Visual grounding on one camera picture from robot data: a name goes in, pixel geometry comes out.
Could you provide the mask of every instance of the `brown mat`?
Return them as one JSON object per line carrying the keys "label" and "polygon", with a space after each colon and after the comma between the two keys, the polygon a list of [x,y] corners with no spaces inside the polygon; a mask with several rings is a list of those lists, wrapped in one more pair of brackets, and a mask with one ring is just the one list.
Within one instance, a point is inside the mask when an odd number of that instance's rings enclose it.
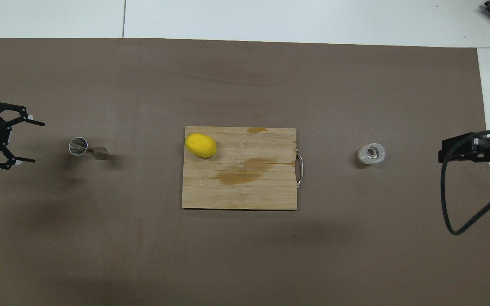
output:
{"label": "brown mat", "polygon": [[[0,101],[47,123],[0,170],[0,305],[490,305],[490,213],[452,236],[438,186],[441,140],[484,129],[475,49],[0,39]],[[181,209],[187,125],[296,128],[298,210]],[[490,175],[448,172],[457,226]]]}

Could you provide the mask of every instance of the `lemon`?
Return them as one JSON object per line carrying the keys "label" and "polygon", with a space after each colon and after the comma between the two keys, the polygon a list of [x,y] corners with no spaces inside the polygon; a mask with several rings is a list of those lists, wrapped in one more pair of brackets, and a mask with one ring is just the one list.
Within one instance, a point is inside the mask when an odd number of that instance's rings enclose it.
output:
{"label": "lemon", "polygon": [[205,159],[217,152],[217,143],[214,139],[200,133],[190,134],[185,139],[185,147],[190,153]]}

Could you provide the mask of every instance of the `jigger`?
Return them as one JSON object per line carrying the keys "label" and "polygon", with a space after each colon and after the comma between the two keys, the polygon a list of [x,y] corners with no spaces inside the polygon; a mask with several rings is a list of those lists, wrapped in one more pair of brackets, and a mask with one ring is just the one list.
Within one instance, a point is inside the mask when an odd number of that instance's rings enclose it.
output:
{"label": "jigger", "polygon": [[90,148],[88,146],[88,141],[82,137],[75,137],[71,142],[69,143],[69,152],[72,155],[75,156],[80,156],[83,155],[86,152],[90,152],[94,159],[97,159],[98,161],[102,161],[104,159],[107,159],[107,149],[105,147],[92,147]]}

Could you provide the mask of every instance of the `wooden cutting board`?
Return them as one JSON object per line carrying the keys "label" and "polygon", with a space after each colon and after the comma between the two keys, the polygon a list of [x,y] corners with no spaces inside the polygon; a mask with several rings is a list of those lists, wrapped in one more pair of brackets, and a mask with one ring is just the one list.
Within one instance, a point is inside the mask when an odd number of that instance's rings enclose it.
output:
{"label": "wooden cutting board", "polygon": [[187,126],[217,142],[208,159],[185,148],[182,207],[296,210],[296,129]]}

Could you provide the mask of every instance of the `cutting board handle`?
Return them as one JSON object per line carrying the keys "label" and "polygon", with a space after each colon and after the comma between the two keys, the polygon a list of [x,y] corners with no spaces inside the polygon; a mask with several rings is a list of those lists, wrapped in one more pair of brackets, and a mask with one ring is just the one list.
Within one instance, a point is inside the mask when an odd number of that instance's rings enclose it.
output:
{"label": "cutting board handle", "polygon": [[302,182],[302,179],[304,178],[304,159],[300,156],[300,153],[298,152],[298,149],[296,149],[296,158],[300,162],[300,177],[298,178],[296,182],[296,188],[300,187],[300,183]]}

